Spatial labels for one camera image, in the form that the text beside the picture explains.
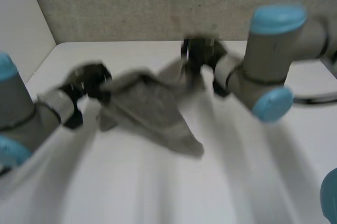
gray fabric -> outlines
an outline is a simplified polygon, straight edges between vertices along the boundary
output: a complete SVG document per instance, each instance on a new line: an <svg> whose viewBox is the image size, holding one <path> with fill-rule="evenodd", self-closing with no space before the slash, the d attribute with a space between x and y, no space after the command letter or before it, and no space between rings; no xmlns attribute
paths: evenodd
<svg viewBox="0 0 337 224"><path fill-rule="evenodd" d="M175 60L158 75L147 69L129 71L101 86L111 93L111 99L102 104L97 117L100 129L106 131L119 123L140 125L158 144L201 156L203 146L187 126L177 101L202 89L201 75L189 72L185 58Z"/></svg>

white tabletop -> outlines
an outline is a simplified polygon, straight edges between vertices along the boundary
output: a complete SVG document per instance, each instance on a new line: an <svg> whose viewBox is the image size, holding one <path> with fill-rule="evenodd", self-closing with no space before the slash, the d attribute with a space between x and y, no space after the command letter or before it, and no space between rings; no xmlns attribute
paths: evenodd
<svg viewBox="0 0 337 224"><path fill-rule="evenodd" d="M227 45L243 54L246 43ZM32 96L43 92L86 61L102 60L114 76L139 66L157 71L179 53L180 42L64 43L27 88ZM207 91L180 105L204 145L202 159L120 127L99 132L100 106L86 100L83 128L59 129L23 167L34 175L9 198L26 195L21 204L35 214L25 223L329 223L319 190L337 167L337 106L293 107L280 122L262 124L234 97L213 96L211 72L204 78ZM337 89L320 62L293 65L286 84L296 94Z"/></svg>

black cable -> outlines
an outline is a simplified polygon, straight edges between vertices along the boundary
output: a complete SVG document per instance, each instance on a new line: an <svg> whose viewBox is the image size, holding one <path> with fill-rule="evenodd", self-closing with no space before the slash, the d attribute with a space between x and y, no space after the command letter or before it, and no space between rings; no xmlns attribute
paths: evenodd
<svg viewBox="0 0 337 224"><path fill-rule="evenodd" d="M301 105L327 105L337 104L337 92L318 96L296 96L294 104Z"/></svg>

